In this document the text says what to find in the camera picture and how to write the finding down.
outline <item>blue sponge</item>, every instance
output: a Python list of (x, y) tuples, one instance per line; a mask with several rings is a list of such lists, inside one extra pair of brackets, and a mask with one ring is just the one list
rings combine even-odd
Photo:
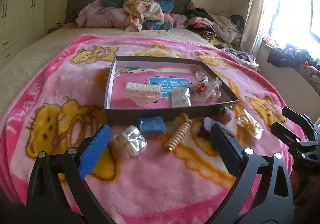
[(144, 137), (165, 135), (165, 125), (162, 117), (139, 119), (139, 129)]
[(80, 157), (79, 174), (84, 179), (90, 175), (98, 163), (103, 151), (106, 149), (111, 137), (111, 129), (108, 125), (103, 125), (94, 135), (91, 144)]

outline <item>blue block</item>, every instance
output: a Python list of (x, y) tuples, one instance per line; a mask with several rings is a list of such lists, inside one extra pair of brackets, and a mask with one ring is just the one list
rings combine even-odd
[(162, 117), (139, 119), (139, 129), (144, 137), (165, 135), (165, 125)]

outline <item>floral pillow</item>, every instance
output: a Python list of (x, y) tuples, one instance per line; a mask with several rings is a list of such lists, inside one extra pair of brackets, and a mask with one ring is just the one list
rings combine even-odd
[(164, 21), (159, 20), (146, 20), (142, 28), (147, 30), (170, 30), (173, 27), (173, 18), (164, 13)]

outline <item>white curtain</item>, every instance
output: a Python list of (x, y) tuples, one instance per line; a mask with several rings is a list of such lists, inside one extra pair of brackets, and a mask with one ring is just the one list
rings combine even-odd
[(254, 56), (257, 56), (263, 38), (262, 18), (264, 10), (264, 0), (250, 0), (240, 49)]

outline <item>pink blanket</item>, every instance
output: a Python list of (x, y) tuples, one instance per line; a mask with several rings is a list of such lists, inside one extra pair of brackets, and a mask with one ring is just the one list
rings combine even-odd
[[(11, 201), (26, 203), (28, 182), (38, 152), (63, 153), (93, 135), (105, 122), (103, 111), (109, 67), (118, 55), (169, 56), (199, 59), (215, 71), (241, 102), (234, 117), (246, 108), (264, 127), (260, 140), (228, 124), (241, 144), (261, 155), (280, 152), (288, 170), (292, 158), (270, 133), (275, 121), (302, 137), (301, 129), (281, 115), (285, 106), (276, 89), (255, 71), (245, 68), (216, 48), (150, 38), (82, 35), (50, 61), (20, 92), (0, 121), (0, 185)], [(127, 224), (205, 223), (226, 196), (235, 178), (225, 169), (203, 119), (195, 119), (188, 134), (172, 152), (163, 145), (176, 130), (148, 140), (147, 150), (121, 159), (112, 144), (85, 179), (101, 205), (118, 206)], [(119, 127), (112, 128), (113, 134)], [(73, 210), (79, 212), (64, 176), (60, 176)], [(254, 185), (242, 212), (249, 209)]]

